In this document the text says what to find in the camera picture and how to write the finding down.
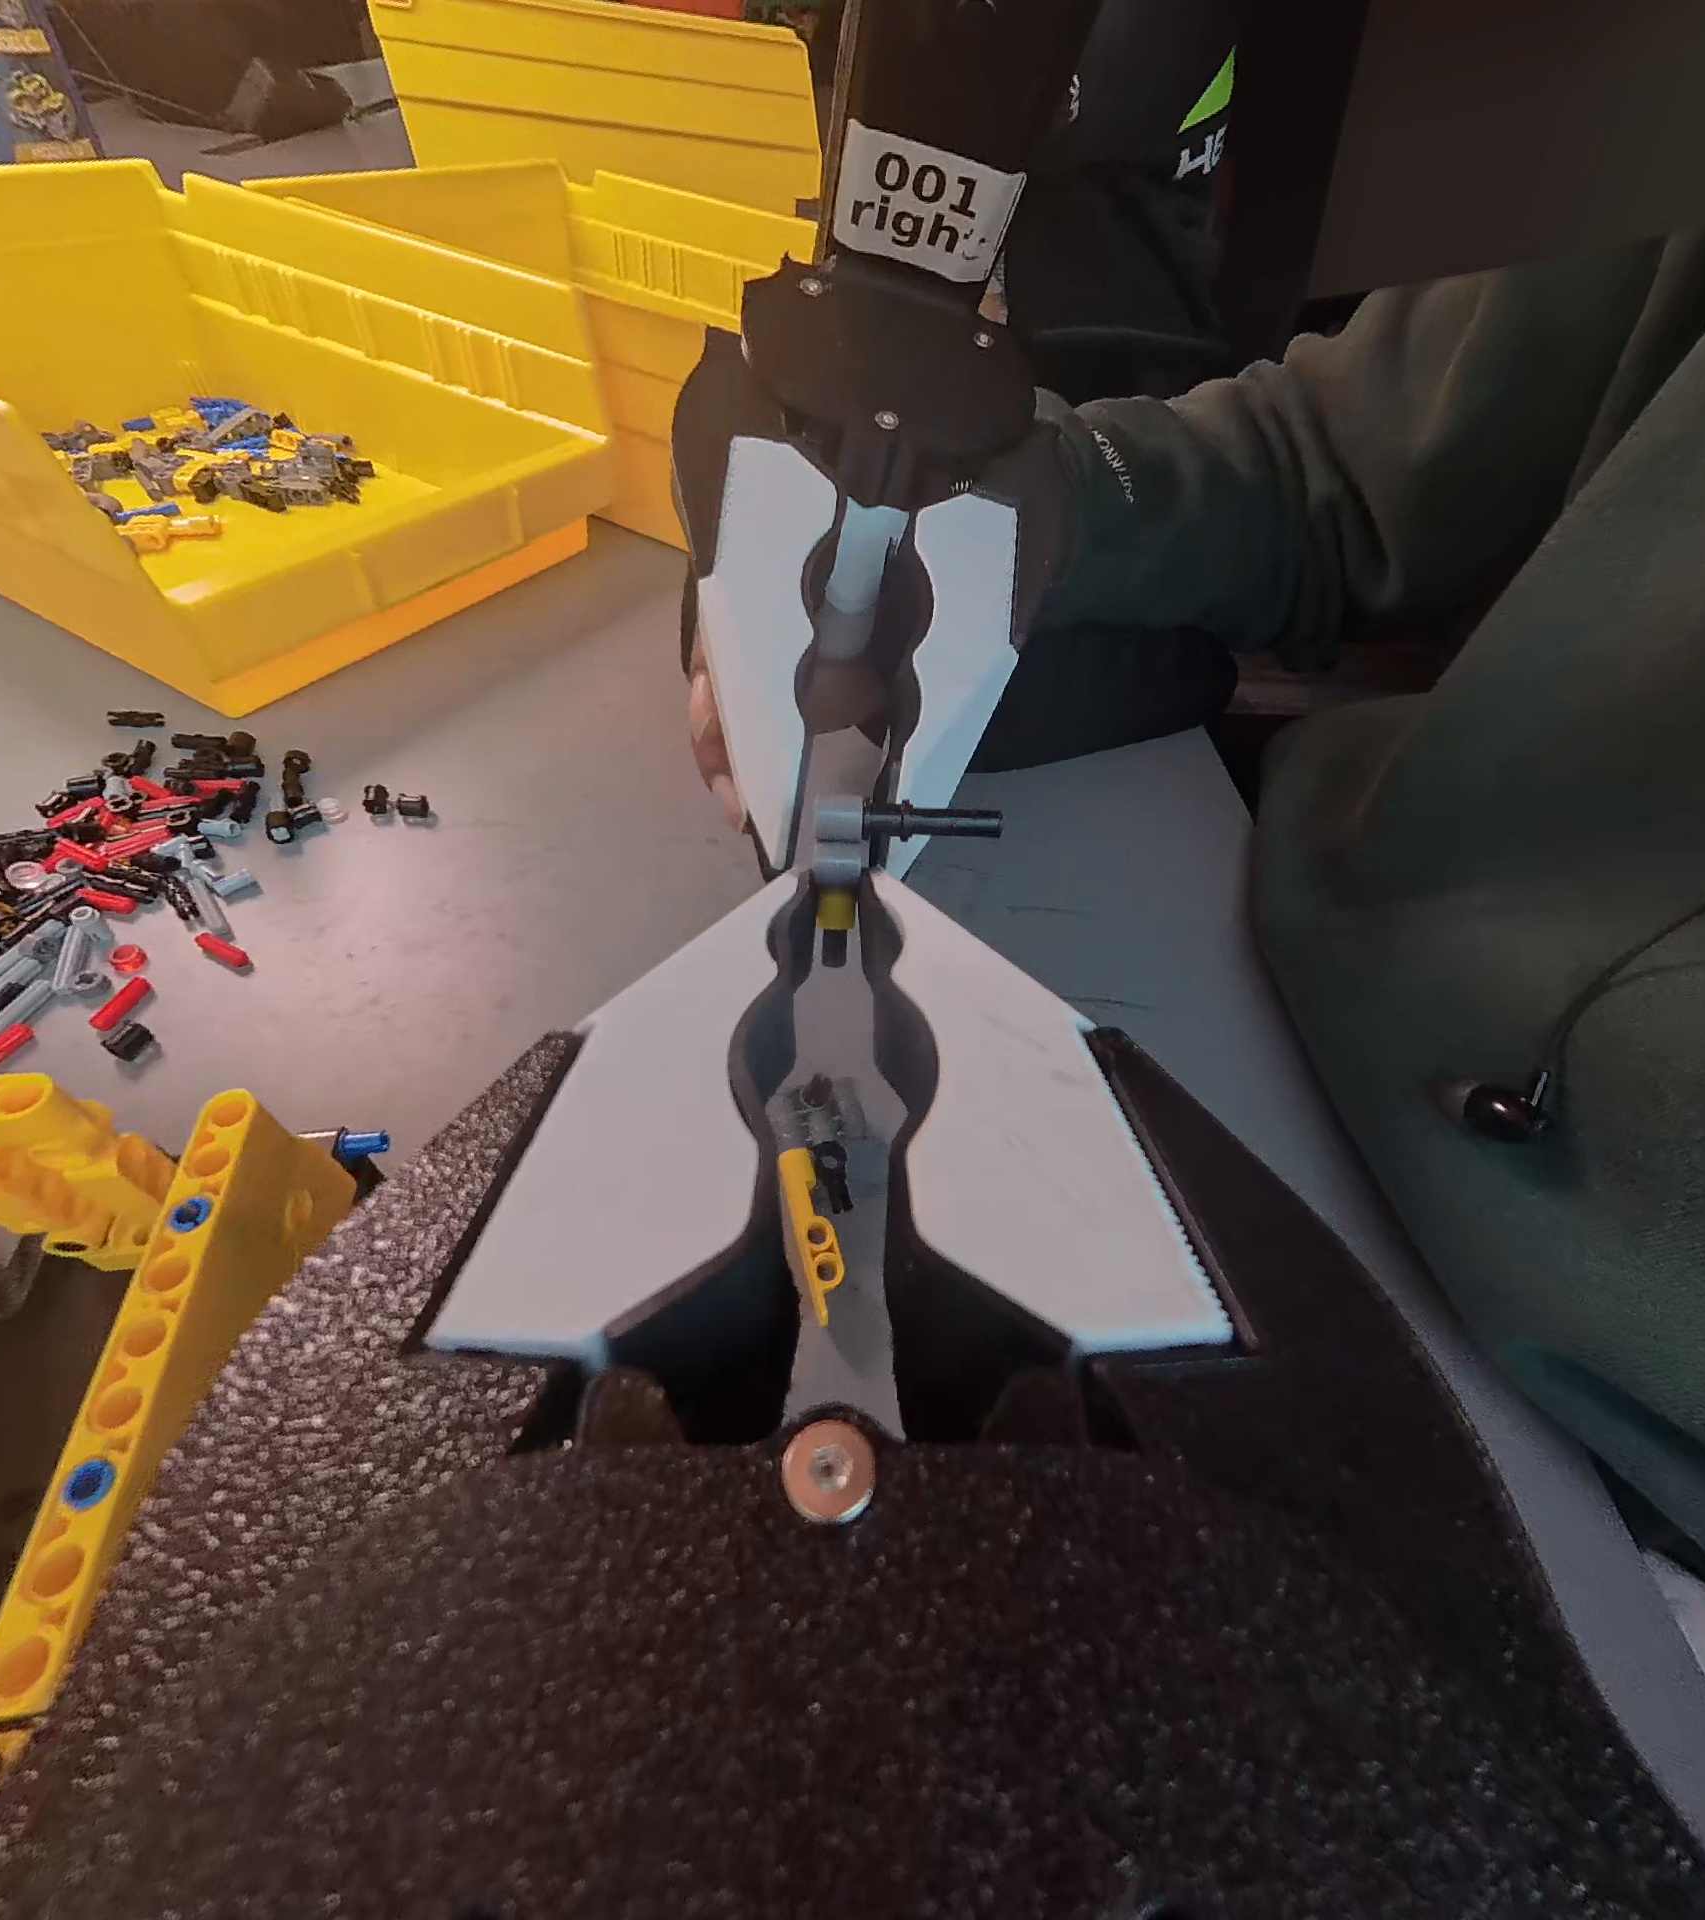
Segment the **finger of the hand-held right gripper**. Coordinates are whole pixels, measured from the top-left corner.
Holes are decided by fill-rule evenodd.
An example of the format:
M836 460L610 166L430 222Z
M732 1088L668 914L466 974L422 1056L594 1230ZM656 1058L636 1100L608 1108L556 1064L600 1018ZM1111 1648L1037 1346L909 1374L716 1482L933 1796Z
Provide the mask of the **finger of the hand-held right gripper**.
M979 492L929 506L915 518L913 554L931 616L895 680L887 794L931 810L951 804L1017 662L1015 506Z
M832 482L782 440L734 438L714 558L696 582L696 634L710 666L746 832L766 876L794 858L818 726L810 690L814 616L802 576L832 530Z

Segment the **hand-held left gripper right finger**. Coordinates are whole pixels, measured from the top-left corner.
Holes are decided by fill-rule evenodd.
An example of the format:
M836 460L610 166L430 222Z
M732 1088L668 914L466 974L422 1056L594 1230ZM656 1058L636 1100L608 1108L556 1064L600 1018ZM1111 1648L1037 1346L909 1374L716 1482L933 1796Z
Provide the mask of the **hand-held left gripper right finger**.
M893 876L869 876L865 928L913 1244L1079 1358L1229 1346L1091 1024Z

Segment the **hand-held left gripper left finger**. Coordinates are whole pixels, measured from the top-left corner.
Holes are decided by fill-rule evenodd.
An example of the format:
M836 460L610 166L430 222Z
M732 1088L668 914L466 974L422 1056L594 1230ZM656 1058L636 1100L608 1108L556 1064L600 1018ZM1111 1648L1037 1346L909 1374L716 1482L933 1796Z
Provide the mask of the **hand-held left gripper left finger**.
M812 886L764 884L574 1032L424 1320L432 1354L570 1362L616 1346L768 1220L768 1102L796 1064Z

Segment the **yellow grey lego arm assembly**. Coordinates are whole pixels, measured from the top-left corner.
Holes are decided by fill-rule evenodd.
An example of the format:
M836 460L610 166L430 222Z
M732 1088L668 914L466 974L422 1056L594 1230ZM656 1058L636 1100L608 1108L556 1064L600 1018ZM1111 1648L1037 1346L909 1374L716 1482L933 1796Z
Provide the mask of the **yellow grey lego arm assembly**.
M846 1276L838 1220L855 1210L850 1152L869 1128L857 1082L816 1072L768 1104L772 1170L784 1258L818 1330L830 1324L830 1296Z

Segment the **grey grille yellow lego subassembly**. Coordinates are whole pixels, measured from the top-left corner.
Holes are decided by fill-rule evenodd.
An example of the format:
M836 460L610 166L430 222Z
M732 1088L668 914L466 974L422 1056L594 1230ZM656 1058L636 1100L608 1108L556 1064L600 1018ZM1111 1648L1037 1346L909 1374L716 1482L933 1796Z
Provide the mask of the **grey grille yellow lego subassembly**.
M917 806L869 802L857 794L830 794L816 802L812 882L816 890L816 958L826 968L844 968L850 936L861 916L861 886L873 852L889 844L963 838L997 840L1005 814L997 808Z

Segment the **black lego elbow connector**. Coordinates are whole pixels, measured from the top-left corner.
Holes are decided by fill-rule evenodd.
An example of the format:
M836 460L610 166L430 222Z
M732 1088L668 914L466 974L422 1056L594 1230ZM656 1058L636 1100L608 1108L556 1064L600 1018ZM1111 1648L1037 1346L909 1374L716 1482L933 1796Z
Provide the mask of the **black lego elbow connector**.
M330 828L344 820L344 806L330 796L312 796L306 776L312 772L312 756L304 750L286 750L280 766L280 802L270 808L264 820L264 834L270 844L294 844L304 832Z

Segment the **yellow black lego robot build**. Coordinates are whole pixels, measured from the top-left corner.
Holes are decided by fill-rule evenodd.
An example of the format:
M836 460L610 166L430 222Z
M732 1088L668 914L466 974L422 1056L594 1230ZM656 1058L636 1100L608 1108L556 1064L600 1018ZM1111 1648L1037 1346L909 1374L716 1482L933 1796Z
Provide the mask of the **yellow black lego robot build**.
M388 1138L212 1096L178 1156L0 1072L0 1782L240 1332L382 1180Z

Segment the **heap of lego parts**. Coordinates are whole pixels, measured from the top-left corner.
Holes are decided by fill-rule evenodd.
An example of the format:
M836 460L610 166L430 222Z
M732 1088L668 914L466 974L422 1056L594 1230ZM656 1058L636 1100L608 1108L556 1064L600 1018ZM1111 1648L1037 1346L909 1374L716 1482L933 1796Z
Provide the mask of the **heap of lego parts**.
M42 442L136 560L218 540L228 508L356 508L380 474L352 436L302 430L238 396L190 396L114 426L76 420Z

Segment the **pile of small lego pins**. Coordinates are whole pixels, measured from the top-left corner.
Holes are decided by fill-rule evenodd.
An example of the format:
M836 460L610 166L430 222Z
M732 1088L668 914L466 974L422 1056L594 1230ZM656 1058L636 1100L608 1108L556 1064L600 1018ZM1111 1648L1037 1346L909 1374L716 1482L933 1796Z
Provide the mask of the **pile of small lego pins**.
M272 808L254 734L118 732L126 740L116 750L36 800L24 826L0 830L0 1072L24 1064L46 1024L64 1016L116 1068L144 1068L160 1052L148 944L164 930L220 976L256 970L228 972L192 944L212 932L244 950L232 906L258 882L240 852ZM158 1042L134 1066L108 1056L88 1026L126 978L104 964L124 944L148 954L140 976L152 996L134 1020Z

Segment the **person's right hand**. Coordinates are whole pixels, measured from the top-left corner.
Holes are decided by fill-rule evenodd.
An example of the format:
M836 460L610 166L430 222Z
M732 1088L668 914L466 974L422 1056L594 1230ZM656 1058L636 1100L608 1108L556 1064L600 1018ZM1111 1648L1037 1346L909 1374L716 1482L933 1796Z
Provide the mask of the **person's right hand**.
M698 644L688 656L688 740L700 782L720 806L726 826L742 834L748 812L732 776L710 666Z

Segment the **person's green sweatshirt torso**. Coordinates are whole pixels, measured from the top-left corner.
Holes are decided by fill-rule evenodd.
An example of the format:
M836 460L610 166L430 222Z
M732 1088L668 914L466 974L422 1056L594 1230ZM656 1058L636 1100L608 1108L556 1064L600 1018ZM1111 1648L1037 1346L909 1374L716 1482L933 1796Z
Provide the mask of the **person's green sweatshirt torso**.
M1355 1144L1507 1376L1705 1558L1705 920L1579 1024L1525 1146L1441 1108L1705 900L1705 340L1425 694L1309 722L1255 924Z

